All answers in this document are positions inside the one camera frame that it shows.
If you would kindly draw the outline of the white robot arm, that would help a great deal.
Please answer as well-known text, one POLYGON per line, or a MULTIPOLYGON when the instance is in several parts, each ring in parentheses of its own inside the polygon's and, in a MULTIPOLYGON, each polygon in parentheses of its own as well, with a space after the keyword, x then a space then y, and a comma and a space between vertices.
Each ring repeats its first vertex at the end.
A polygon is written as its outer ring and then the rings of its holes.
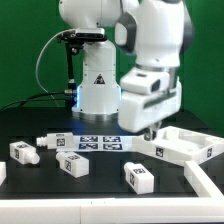
POLYGON ((192 33, 184 0, 59 0, 59 13, 69 50, 84 52, 73 114, 117 117, 123 130, 154 139, 181 104, 175 70, 192 33))

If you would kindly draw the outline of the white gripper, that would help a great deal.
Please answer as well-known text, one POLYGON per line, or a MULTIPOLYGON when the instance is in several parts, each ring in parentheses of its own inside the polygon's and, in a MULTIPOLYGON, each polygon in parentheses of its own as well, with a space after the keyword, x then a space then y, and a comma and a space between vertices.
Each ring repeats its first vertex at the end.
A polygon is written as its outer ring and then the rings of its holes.
POLYGON ((137 133, 144 129, 144 139, 152 141, 162 125, 162 120, 173 115, 180 109, 182 86, 180 81, 167 95, 155 93, 142 95, 130 92, 130 82, 121 79, 123 89, 118 113, 118 124, 126 131, 137 133))

